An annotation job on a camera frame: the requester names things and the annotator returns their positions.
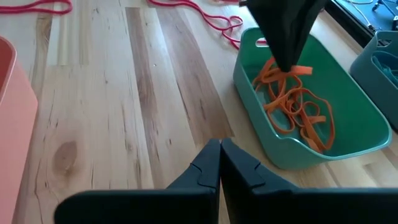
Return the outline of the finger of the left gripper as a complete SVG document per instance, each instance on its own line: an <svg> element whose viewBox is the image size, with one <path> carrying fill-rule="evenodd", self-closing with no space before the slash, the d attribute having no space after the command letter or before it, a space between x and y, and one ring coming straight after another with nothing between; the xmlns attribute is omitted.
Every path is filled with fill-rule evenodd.
<svg viewBox="0 0 398 224"><path fill-rule="evenodd" d="M310 30L325 4L326 0L287 0L287 71L297 64Z"/></svg>
<svg viewBox="0 0 398 224"><path fill-rule="evenodd" d="M247 0L247 8L265 37L277 65L282 71L287 71L287 35L283 21L285 0Z"/></svg>

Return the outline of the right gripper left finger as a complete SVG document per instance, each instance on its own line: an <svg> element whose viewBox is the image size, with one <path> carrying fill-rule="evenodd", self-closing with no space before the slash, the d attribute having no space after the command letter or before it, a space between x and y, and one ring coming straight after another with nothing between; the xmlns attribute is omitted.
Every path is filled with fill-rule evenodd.
<svg viewBox="0 0 398 224"><path fill-rule="evenodd" d="M54 212L55 224L217 224L220 142L211 139L168 187L90 190L72 195Z"/></svg>

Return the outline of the orange plastic basket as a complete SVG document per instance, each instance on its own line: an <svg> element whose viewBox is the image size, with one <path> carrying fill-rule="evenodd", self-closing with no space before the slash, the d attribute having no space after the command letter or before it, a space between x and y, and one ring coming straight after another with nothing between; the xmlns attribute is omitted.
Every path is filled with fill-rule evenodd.
<svg viewBox="0 0 398 224"><path fill-rule="evenodd" d="M14 46L0 37L0 224L11 224L38 101Z"/></svg>

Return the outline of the long dark red rubber band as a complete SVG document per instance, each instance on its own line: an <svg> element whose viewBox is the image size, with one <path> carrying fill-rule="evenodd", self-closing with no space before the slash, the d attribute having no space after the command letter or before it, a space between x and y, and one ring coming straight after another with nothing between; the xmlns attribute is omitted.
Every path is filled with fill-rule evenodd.
<svg viewBox="0 0 398 224"><path fill-rule="evenodd" d="M45 4L61 4L61 9L49 9L42 7ZM0 5L0 14L24 14L31 12L46 13L53 15L65 15L73 10L71 0L36 0L32 3L18 6L2 6Z"/></svg>

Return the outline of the blue-grey plastic basket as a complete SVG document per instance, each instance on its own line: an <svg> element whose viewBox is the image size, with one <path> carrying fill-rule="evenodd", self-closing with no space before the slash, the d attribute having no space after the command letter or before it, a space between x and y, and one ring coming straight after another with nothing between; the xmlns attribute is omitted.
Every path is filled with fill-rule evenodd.
<svg viewBox="0 0 398 224"><path fill-rule="evenodd" d="M375 66L373 55L398 58L398 31L378 31L352 63L349 73L398 131L398 88ZM398 61L391 65L398 68Z"/></svg>

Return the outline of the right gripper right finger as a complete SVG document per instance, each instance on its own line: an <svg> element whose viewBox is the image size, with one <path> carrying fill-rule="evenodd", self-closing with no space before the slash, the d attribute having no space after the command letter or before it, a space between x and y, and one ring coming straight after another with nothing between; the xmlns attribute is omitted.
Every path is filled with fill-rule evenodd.
<svg viewBox="0 0 398 224"><path fill-rule="evenodd" d="M398 224L397 188L301 188L230 139L220 169L231 223Z"/></svg>

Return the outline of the green plastic basket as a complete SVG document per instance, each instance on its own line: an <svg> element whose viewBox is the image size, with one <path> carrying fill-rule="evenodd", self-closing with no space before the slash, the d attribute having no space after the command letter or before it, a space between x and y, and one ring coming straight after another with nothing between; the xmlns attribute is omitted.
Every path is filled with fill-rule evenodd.
<svg viewBox="0 0 398 224"><path fill-rule="evenodd" d="M303 82L330 101L336 119L336 140L330 151L319 154L303 143L298 131L277 133L261 106L268 96L256 93L250 84L271 56L267 47L256 46L261 37L259 28L243 32L233 80L264 152L275 166L284 170L306 169L380 150L391 143L392 129L387 119L312 35L308 36L299 63L313 66L315 76L304 78Z"/></svg>

